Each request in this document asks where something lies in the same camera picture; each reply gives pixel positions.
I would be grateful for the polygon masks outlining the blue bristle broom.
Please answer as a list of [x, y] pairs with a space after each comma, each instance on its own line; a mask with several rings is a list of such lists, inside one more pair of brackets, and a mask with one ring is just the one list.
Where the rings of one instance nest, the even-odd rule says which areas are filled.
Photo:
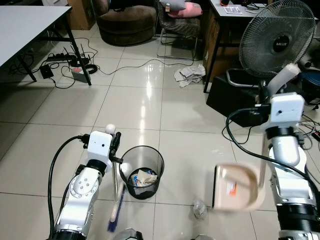
[[112, 135], [112, 140], [109, 147], [109, 160], [112, 162], [112, 179], [114, 187], [114, 205], [110, 214], [109, 224], [107, 226], [107, 231], [114, 233], [117, 228], [118, 215], [121, 210], [121, 201], [123, 198], [123, 187], [118, 183], [118, 171], [119, 164], [122, 162], [121, 158], [118, 158], [115, 154], [118, 150], [114, 150], [114, 135], [116, 133], [116, 128], [114, 124], [108, 124], [105, 127], [106, 133]]

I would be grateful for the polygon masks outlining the beige long-handled dustpan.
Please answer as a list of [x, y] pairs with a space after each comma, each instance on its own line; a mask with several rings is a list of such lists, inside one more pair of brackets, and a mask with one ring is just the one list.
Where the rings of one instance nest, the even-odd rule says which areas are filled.
[[[244, 150], [246, 154], [257, 158], [257, 163], [221, 163], [214, 168], [214, 181], [211, 206], [214, 211], [235, 213], [258, 210], [264, 201], [266, 194], [272, 191], [271, 177], [273, 162], [269, 156], [266, 141], [266, 130], [260, 126], [268, 121], [270, 116], [270, 99], [276, 94], [296, 93], [286, 90], [286, 85], [301, 73], [300, 67], [291, 62], [280, 69], [278, 73], [268, 79], [266, 84], [267, 102], [257, 103], [253, 107], [238, 109], [227, 116], [225, 125], [236, 123], [240, 126], [259, 127], [262, 132], [262, 148], [259, 153]], [[243, 117], [249, 117], [250, 121], [242, 122]]]

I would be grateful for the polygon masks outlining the crumpled paper packet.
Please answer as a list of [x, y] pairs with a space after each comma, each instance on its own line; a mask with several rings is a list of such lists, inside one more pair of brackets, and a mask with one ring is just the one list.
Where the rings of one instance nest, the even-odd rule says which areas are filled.
[[153, 170], [139, 168], [132, 174], [130, 180], [133, 186], [143, 188], [153, 185], [158, 180], [158, 175], [154, 174]]

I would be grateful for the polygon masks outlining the black mesh wastebasket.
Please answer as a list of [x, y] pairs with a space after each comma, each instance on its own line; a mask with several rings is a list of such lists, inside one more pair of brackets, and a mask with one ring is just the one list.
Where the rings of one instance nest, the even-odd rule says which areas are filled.
[[[165, 169], [162, 154], [151, 146], [138, 145], [126, 151], [121, 160], [118, 173], [130, 195], [141, 201], [153, 197], [158, 191], [160, 179]], [[131, 182], [131, 176], [138, 169], [152, 170], [154, 174], [158, 175], [155, 183], [146, 187], [135, 187]]]

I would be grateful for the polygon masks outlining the grey red small box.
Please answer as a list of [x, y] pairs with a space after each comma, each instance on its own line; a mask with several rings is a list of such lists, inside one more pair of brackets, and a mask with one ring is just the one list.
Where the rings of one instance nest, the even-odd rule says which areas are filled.
[[89, 78], [87, 77], [87, 74], [84, 73], [82, 68], [72, 68], [70, 72], [74, 80], [78, 82], [89, 83]]

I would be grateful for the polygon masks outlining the grey robot left leg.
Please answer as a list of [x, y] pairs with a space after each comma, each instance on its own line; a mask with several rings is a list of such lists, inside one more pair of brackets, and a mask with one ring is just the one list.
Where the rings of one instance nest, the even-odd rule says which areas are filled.
[[133, 228], [126, 228], [118, 233], [115, 233], [111, 240], [144, 240], [141, 231]]

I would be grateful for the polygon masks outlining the black router with antennas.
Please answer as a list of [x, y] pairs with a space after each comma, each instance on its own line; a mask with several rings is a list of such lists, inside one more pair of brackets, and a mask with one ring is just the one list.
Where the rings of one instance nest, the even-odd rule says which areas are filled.
[[90, 58], [85, 57], [84, 54], [80, 55], [80, 58], [78, 58], [76, 55], [67, 53], [67, 63], [71, 67], [81, 67], [84, 66], [84, 68], [87, 70], [87, 73], [94, 74], [98, 71], [99, 67], [96, 66], [96, 64], [90, 63]]

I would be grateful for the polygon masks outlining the crumpled newspaper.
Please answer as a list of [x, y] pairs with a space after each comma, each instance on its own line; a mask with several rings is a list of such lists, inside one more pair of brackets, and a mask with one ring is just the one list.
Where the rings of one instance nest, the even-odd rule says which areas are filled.
[[199, 83], [201, 79], [206, 75], [206, 70], [202, 64], [186, 66], [177, 70], [174, 74], [174, 80], [178, 83], [178, 86], [183, 89], [191, 83]]

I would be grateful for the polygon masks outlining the black square adapter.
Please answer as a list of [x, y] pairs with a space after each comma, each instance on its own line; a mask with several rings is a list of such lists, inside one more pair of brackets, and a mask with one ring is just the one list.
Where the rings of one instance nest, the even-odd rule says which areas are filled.
[[43, 79], [50, 79], [55, 76], [51, 67], [51, 63], [39, 66], [38, 70]]

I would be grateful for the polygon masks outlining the dark blue round stool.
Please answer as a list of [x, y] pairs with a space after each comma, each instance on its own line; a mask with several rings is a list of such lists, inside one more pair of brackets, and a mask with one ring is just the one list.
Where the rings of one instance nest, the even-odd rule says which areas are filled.
[[299, 77], [304, 100], [308, 105], [314, 105], [314, 101], [320, 98], [320, 72], [304, 71]]

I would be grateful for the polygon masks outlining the brown round ottoman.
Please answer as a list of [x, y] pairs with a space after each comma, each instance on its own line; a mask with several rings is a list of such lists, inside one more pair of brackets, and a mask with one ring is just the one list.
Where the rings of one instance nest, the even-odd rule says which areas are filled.
[[114, 46], [132, 46], [149, 41], [155, 34], [156, 0], [125, 0], [131, 6], [110, 9], [110, 0], [91, 0], [101, 39]]

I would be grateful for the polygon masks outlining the brown cardboard box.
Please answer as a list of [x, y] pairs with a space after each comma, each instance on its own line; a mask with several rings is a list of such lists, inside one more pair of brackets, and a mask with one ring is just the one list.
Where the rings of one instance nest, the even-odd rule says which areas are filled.
[[67, 17], [71, 30], [89, 31], [96, 23], [93, 12], [93, 0], [67, 0], [71, 7]]

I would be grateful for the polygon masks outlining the pink pillow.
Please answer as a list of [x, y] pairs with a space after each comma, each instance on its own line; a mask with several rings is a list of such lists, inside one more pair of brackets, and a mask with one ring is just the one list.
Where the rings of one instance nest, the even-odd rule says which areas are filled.
[[185, 9], [183, 10], [167, 12], [167, 15], [174, 19], [198, 18], [202, 14], [201, 5], [195, 2], [185, 2]]

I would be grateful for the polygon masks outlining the white printed paper sheet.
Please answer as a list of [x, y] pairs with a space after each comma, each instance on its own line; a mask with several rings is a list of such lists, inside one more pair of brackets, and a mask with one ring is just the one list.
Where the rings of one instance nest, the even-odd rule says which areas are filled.
[[245, 8], [242, 6], [224, 6], [222, 8], [225, 13], [229, 15], [242, 15], [245, 12]]

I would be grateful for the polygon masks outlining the metal frame chair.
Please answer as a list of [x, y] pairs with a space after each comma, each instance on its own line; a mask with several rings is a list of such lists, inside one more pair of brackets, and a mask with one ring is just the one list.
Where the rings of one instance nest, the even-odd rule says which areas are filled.
[[184, 10], [185, 2], [200, 5], [199, 0], [153, 0], [153, 6], [157, 10], [154, 37], [158, 39], [161, 46], [164, 46], [165, 51], [178, 43], [181, 43], [183, 47], [191, 47], [190, 59], [194, 60], [201, 33], [202, 15], [193, 18], [172, 18], [167, 14], [171, 11]]

